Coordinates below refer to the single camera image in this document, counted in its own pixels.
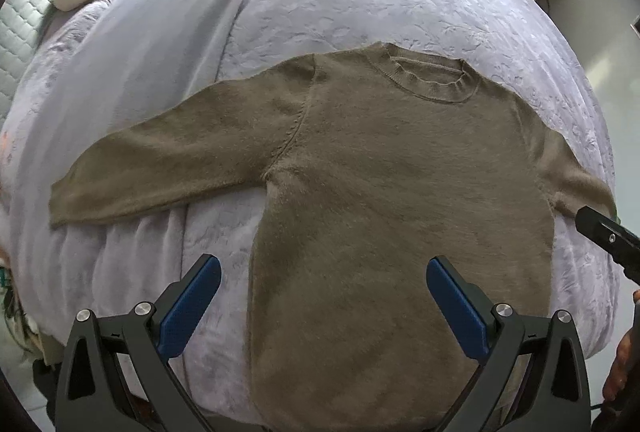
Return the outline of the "person's right hand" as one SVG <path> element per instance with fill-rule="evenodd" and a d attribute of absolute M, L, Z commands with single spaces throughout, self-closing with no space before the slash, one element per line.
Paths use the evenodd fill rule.
<path fill-rule="evenodd" d="M 634 323 L 623 335 L 616 348 L 608 378 L 604 382 L 602 395 L 606 402 L 615 400 L 617 394 L 626 386 L 632 368 L 639 359 L 639 291 L 634 291 Z"/>

